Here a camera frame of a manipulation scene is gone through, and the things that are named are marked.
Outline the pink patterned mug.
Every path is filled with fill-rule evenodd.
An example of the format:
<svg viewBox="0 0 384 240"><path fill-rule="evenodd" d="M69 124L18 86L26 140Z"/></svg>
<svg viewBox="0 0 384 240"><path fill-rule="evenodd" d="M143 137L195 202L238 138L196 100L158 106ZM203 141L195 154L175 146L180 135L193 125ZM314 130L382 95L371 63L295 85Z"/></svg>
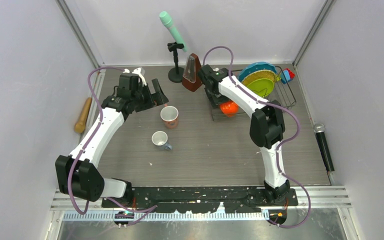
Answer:
<svg viewBox="0 0 384 240"><path fill-rule="evenodd" d="M166 105L160 111L160 118L168 129L175 129L179 123L179 111L174 106Z"/></svg>

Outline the orange bowl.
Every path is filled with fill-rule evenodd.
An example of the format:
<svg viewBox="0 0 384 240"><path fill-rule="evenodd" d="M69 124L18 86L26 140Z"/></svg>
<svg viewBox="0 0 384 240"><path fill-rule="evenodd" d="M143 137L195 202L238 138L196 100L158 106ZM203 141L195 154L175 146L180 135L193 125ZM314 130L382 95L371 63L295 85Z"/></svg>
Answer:
<svg viewBox="0 0 384 240"><path fill-rule="evenodd" d="M239 111L239 106L232 100L221 103L219 108L227 117L234 117Z"/></svg>

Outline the small blue-handled cup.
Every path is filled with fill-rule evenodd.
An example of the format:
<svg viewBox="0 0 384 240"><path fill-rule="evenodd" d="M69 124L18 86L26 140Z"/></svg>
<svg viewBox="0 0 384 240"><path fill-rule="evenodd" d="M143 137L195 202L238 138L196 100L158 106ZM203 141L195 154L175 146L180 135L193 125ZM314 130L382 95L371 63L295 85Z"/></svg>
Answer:
<svg viewBox="0 0 384 240"><path fill-rule="evenodd" d="M171 151L173 149L172 145L169 144L169 138L166 132L156 131L151 136L151 141L153 145L161 150Z"/></svg>

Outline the woven bamboo round tray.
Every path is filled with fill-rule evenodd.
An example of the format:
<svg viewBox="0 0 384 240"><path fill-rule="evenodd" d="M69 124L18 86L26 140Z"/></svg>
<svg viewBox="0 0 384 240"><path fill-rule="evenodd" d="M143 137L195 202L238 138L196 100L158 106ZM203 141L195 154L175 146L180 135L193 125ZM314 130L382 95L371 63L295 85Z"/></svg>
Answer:
<svg viewBox="0 0 384 240"><path fill-rule="evenodd" d="M268 80L271 80L273 83L275 83L276 74L274 71L268 70L268 69L258 70L245 76L241 83L244 86L247 86L250 83L260 79L268 79Z"/></svg>

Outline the blue polka dot plate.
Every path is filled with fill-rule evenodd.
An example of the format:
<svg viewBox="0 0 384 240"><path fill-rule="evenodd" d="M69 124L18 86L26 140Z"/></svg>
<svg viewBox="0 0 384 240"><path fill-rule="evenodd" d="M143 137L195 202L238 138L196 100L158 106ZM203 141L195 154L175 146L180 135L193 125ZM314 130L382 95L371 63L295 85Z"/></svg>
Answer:
<svg viewBox="0 0 384 240"><path fill-rule="evenodd" d="M246 66L238 75L237 79L242 82L248 75L257 72L257 71L262 71L262 70L269 70L275 74L277 74L276 67L265 61L259 61L252 63L248 66Z"/></svg>

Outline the lime green plate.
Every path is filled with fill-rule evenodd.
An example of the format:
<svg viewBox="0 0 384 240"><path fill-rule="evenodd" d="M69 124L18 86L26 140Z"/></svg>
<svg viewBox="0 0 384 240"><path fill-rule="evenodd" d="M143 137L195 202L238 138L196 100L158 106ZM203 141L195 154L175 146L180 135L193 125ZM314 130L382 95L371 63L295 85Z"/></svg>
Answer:
<svg viewBox="0 0 384 240"><path fill-rule="evenodd" d="M246 85L256 95L266 98L274 90L275 83L268 78L260 78Z"/></svg>

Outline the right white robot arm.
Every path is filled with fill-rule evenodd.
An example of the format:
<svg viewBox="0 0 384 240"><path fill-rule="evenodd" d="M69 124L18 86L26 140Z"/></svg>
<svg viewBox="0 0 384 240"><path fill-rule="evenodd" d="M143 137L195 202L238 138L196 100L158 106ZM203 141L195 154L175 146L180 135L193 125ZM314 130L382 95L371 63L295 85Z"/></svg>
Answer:
<svg viewBox="0 0 384 240"><path fill-rule="evenodd" d="M280 145L285 132L283 111L277 102L269 102L231 76L226 68L218 71L204 65L197 75L212 97L226 97L237 104L249 117L249 135L260 148L264 164L264 195L271 205L279 205L290 189L289 180L283 175L284 164Z"/></svg>

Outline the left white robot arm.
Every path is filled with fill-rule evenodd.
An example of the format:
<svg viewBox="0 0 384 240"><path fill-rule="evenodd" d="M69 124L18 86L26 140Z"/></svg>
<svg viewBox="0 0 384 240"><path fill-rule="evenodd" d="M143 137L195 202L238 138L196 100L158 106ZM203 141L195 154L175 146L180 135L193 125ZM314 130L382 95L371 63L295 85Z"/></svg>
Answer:
<svg viewBox="0 0 384 240"><path fill-rule="evenodd" d="M102 101L98 118L80 144L69 155L60 155L56 159L59 191L90 202L113 197L121 207L128 207L134 199L131 183L103 178L97 169L99 161L111 138L130 114L168 101L158 79L144 81L137 73L122 73L116 94Z"/></svg>

